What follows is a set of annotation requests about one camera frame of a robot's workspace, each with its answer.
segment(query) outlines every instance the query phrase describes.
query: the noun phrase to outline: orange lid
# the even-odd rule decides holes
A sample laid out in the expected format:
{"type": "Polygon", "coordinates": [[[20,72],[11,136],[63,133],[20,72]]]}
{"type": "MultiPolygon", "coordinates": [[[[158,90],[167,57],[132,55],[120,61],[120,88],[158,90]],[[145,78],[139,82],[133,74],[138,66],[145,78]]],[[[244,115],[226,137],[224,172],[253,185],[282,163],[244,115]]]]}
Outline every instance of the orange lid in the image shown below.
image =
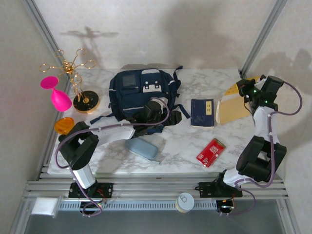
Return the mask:
{"type": "Polygon", "coordinates": [[[61,118],[54,124],[54,129],[59,134],[67,135],[74,127],[74,119],[70,117],[61,118]]]}

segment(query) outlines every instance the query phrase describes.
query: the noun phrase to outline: navy blue notebook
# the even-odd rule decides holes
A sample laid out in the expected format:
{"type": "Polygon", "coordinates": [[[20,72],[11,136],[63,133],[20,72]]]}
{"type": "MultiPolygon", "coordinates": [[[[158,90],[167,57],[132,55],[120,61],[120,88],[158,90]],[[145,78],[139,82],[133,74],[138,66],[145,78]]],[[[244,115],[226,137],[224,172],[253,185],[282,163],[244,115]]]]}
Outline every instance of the navy blue notebook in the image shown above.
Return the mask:
{"type": "Polygon", "coordinates": [[[191,101],[191,126],[214,127],[214,100],[192,99],[191,101]]]}

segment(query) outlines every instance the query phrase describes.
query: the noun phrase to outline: pink plastic glass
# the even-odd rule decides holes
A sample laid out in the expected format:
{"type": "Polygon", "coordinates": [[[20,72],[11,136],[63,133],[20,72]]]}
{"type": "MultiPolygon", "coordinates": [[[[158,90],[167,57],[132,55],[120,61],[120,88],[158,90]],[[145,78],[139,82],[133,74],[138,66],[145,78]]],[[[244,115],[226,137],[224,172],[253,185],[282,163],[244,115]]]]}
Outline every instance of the pink plastic glass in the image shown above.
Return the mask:
{"type": "Polygon", "coordinates": [[[59,79],[57,77],[46,77],[41,81],[40,86],[43,89],[52,89],[51,101],[55,109],[58,111],[67,111],[72,106],[72,101],[66,93],[54,88],[58,82],[59,79]]]}

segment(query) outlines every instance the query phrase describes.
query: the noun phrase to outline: gold jewelry stand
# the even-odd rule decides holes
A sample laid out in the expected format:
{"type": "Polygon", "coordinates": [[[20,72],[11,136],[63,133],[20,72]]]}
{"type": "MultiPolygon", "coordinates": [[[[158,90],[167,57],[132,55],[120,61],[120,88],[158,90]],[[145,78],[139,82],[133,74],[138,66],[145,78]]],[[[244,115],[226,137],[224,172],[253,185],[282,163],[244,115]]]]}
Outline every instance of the gold jewelry stand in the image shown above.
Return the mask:
{"type": "MultiPolygon", "coordinates": [[[[76,56],[74,57],[74,60],[72,62],[68,62],[65,59],[62,62],[61,67],[55,67],[50,66],[49,64],[42,64],[39,67],[39,71],[41,72],[47,72],[50,68],[58,68],[62,71],[58,75],[58,78],[63,75],[67,74],[69,76],[70,82],[72,83],[74,87],[74,93],[76,94],[73,105],[76,108],[77,111],[81,113],[90,113],[94,111],[98,105],[99,105],[99,97],[96,92],[94,91],[83,91],[82,90],[82,77],[81,75],[75,71],[75,69],[79,66],[85,66],[88,69],[94,68],[96,66],[96,62],[94,60],[88,60],[85,63],[75,65],[75,60],[79,55],[85,55],[87,53],[87,50],[84,48],[80,48],[76,51],[76,56]]],[[[64,51],[63,50],[57,50],[54,52],[54,55],[57,58],[64,58],[64,51]]]]}

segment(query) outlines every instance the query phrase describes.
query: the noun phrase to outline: red card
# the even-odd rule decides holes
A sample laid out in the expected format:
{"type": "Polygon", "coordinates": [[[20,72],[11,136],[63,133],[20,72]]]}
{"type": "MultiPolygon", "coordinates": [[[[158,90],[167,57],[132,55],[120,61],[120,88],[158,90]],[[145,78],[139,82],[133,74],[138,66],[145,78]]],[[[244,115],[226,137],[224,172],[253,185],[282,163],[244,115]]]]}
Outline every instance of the red card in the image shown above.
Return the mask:
{"type": "Polygon", "coordinates": [[[210,167],[221,155],[226,146],[217,138],[214,138],[206,148],[196,157],[205,167],[210,167]]]}

